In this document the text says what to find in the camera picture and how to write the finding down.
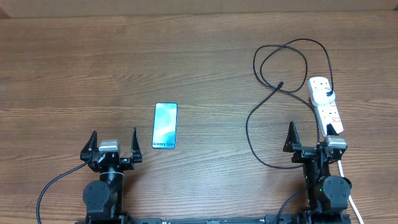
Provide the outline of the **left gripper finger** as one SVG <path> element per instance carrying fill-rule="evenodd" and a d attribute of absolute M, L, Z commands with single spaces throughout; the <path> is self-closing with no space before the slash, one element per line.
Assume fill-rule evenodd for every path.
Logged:
<path fill-rule="evenodd" d="M 142 153 L 139 148 L 139 143 L 137 140 L 137 129 L 136 128 L 134 128 L 134 132 L 132 135 L 131 152 L 132 152 L 132 162 L 133 163 L 141 163 L 142 162 Z"/>
<path fill-rule="evenodd" d="M 84 162 L 89 161 L 93 158 L 93 155 L 97 150 L 97 132 L 93 131 L 89 141 L 80 152 L 80 159 Z"/>

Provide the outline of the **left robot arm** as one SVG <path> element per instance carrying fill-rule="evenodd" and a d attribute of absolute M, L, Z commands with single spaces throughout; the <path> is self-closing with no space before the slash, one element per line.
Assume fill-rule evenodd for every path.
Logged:
<path fill-rule="evenodd" d="M 104 140 L 97 143 L 97 132 L 80 152 L 80 159 L 99 179 L 90 182 L 83 191 L 86 205 L 85 223 L 133 223 L 133 218 L 123 211 L 124 172 L 133 170 L 142 162 L 142 153 L 134 130 L 131 141 L 132 155 L 121 157 L 119 141 Z"/>

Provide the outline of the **Samsung Galaxy smartphone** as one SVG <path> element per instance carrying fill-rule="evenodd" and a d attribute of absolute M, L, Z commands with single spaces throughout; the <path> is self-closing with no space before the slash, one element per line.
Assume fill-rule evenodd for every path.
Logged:
<path fill-rule="evenodd" d="M 174 149 L 177 133 L 176 103 L 156 103 L 152 135 L 154 149 Z"/>

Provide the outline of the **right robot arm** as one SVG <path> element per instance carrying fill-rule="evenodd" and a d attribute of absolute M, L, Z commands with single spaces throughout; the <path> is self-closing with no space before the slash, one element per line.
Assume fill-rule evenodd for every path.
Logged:
<path fill-rule="evenodd" d="M 300 209 L 290 220 L 277 214 L 277 221 L 285 223 L 350 223 L 343 211 L 348 208 L 352 183 L 342 176 L 331 175 L 329 164 L 341 159 L 348 145 L 332 125 L 327 126 L 328 135 L 315 147 L 302 146 L 295 123 L 289 124 L 283 151 L 293 154 L 293 163 L 303 165 L 306 188 L 291 196 L 287 202 L 306 192 L 308 207 Z"/>

